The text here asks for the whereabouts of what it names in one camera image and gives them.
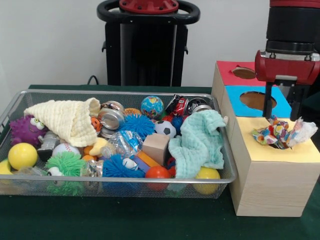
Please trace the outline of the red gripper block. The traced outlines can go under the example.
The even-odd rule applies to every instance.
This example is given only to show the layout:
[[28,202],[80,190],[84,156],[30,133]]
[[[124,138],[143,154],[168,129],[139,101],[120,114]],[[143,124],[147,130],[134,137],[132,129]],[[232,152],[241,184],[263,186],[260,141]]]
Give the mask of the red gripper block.
[[269,119],[272,114],[272,87],[276,81],[293,81],[290,120],[296,121],[304,90],[300,85],[312,85],[320,73],[320,55],[296,55],[257,51],[254,63],[256,78],[266,82],[263,105],[263,117]]

